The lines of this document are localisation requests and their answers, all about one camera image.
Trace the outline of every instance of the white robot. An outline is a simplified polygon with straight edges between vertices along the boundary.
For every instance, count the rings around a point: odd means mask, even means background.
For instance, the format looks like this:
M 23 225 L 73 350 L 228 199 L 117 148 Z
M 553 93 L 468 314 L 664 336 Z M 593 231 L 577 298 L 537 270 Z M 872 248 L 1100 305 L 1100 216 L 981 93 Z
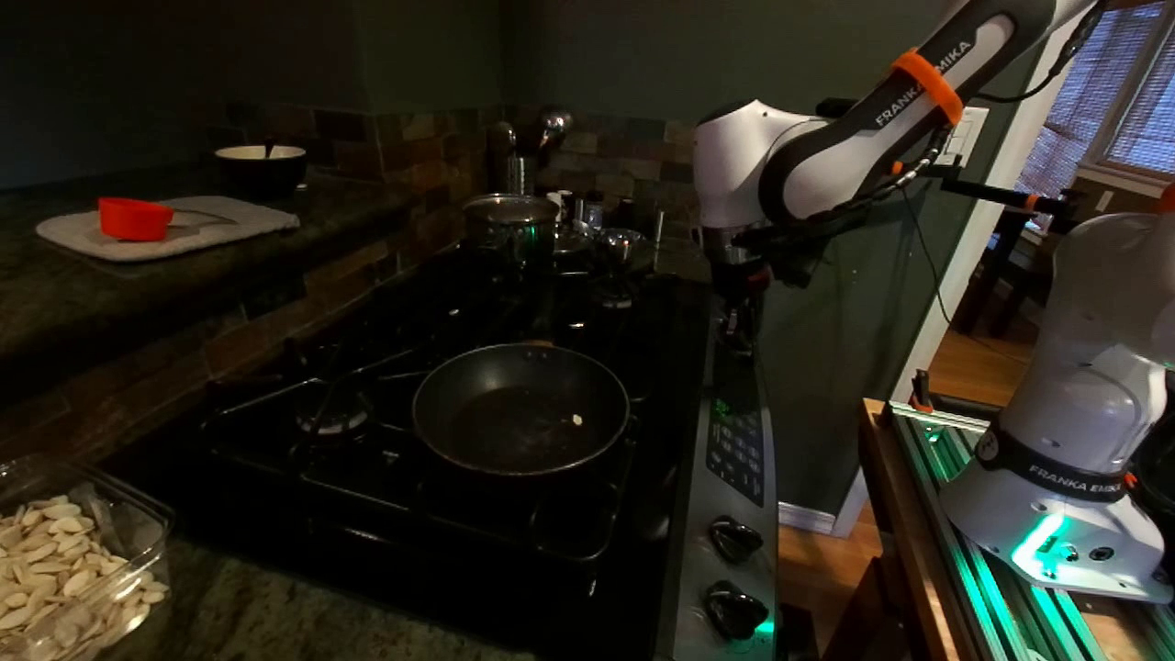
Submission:
M 894 160 L 953 126 L 965 96 L 1041 35 L 1065 23 L 1083 32 L 1106 6 L 975 0 L 833 122 L 764 103 L 701 122 L 695 188 L 720 283 L 775 265 L 772 245 L 796 245 L 803 229 L 839 225 L 899 182 Z M 1175 361 L 1171 254 L 1171 214 L 1100 216 L 1062 237 L 1034 371 L 971 471 L 939 491 L 963 535 L 1037 584 L 1171 602 L 1158 578 L 1166 535 L 1125 491 Z

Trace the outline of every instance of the stove burner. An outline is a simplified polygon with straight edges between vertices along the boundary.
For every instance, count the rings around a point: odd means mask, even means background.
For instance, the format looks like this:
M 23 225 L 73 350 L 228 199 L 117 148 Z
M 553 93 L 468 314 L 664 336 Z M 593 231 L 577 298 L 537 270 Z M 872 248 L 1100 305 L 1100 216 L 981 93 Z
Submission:
M 353 387 L 330 387 L 325 401 L 311 406 L 293 410 L 293 421 L 305 437 L 348 437 L 370 421 L 370 406 Z

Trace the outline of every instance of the stove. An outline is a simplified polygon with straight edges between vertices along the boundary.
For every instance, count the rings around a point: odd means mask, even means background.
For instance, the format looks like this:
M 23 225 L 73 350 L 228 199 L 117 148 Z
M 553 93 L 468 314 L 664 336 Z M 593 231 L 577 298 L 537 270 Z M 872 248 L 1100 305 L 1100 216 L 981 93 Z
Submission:
M 266 371 L 211 387 L 106 471 L 169 503 L 192 538 L 539 658 L 772 658 L 775 574 L 742 563 L 775 559 L 772 432 L 732 378 L 745 366 L 724 366 L 740 356 L 714 341 L 714 309 L 686 279 L 518 275 L 446 254 Z M 539 478 L 446 462 L 411 428 L 414 390 L 497 341 L 610 366 L 624 432 Z

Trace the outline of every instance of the red object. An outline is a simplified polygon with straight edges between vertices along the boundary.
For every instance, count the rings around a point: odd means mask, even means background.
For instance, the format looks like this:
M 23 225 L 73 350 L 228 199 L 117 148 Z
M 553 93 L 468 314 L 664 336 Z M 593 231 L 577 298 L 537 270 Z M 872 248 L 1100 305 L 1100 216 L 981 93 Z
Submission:
M 98 199 L 98 229 L 117 241 L 163 241 L 174 210 L 147 199 Z

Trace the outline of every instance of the dark wall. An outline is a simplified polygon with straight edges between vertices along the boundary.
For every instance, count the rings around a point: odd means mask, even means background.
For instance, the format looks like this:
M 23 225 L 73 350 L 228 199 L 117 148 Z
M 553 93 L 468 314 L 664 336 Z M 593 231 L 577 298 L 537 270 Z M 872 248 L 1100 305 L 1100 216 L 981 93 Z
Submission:
M 707 118 L 732 99 L 808 110 L 859 96 L 943 0 L 507 0 L 511 96 L 619 118 Z
M 174 2 L 0 6 L 0 188 L 192 159 Z
M 502 99 L 493 0 L 12 0 L 0 192 L 194 160 L 225 106 L 453 110 Z

